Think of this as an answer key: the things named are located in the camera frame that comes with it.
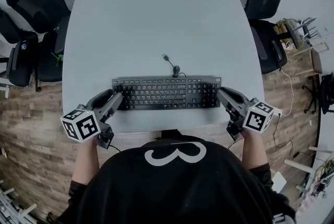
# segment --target person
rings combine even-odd
[[[115,154],[100,169],[96,141],[85,142],[69,206],[56,223],[260,224],[279,214],[295,223],[288,199],[272,190],[261,136],[247,130],[242,136],[242,161],[221,145],[173,130]]]

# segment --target white logo on shirt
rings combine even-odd
[[[152,157],[154,150],[148,150],[145,153],[145,159],[149,164],[155,167],[164,166],[165,164],[168,164],[171,161],[173,161],[178,156],[183,161],[186,161],[187,163],[197,163],[204,158],[205,154],[207,153],[207,148],[202,143],[199,143],[199,142],[189,142],[189,143],[194,144],[200,149],[200,152],[198,155],[189,156],[179,151],[179,149],[176,149],[172,154],[168,155],[167,157],[164,157],[161,159],[155,159]]]

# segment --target black sleeve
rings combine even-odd
[[[75,222],[75,215],[86,187],[86,185],[71,181],[68,191],[68,208],[61,214],[60,217],[56,219],[56,224],[67,224]]]
[[[270,165],[264,164],[258,168],[250,169],[250,172],[258,178],[261,184],[266,189],[266,192],[271,201],[271,211],[273,216],[283,213],[291,217],[296,222],[296,212],[289,205],[289,199],[283,194],[272,190],[273,181],[271,179]]]

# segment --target white table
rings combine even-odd
[[[111,79],[171,76],[169,56],[187,75],[222,77],[222,85],[264,100],[255,42],[240,0],[75,0],[65,44],[64,113]],[[224,107],[118,111],[114,132],[189,128],[228,121]]]

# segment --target black keyboard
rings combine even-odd
[[[221,77],[137,77],[112,80],[123,94],[119,110],[178,110],[220,107]]]

